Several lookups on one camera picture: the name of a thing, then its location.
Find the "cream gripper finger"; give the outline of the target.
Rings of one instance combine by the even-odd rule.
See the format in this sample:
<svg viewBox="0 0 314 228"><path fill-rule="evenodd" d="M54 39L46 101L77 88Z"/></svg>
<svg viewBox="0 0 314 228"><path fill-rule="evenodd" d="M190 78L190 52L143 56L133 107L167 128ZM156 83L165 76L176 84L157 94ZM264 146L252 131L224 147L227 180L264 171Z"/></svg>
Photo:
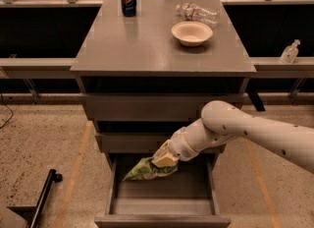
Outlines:
<svg viewBox="0 0 314 228"><path fill-rule="evenodd" d="M178 164L178 159L170 152L157 152L153 155L152 163L158 167L173 167Z"/></svg>
<svg viewBox="0 0 314 228"><path fill-rule="evenodd" d="M154 153L154 158L161 158L169 153L169 140L166 140Z"/></svg>

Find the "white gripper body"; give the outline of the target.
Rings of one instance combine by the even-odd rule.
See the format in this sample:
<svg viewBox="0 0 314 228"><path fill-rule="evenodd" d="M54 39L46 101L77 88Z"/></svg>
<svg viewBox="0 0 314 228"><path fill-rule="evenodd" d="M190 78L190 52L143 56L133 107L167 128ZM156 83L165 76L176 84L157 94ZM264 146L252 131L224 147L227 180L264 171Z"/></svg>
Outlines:
<svg viewBox="0 0 314 228"><path fill-rule="evenodd" d="M189 161L199 154L187 141L187 127L182 127L173 133L170 138L169 151L180 161Z"/></svg>

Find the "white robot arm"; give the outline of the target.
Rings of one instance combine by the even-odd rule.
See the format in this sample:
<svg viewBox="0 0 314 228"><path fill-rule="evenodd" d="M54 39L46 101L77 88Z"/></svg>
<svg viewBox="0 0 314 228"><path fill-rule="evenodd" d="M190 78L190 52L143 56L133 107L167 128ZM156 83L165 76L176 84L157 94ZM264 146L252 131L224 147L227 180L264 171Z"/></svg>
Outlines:
<svg viewBox="0 0 314 228"><path fill-rule="evenodd" d="M175 166L236 137L257 143L314 173L313 129L252 116L220 100L207 103L198 120L175 131L154 153L152 163L157 167Z"/></svg>

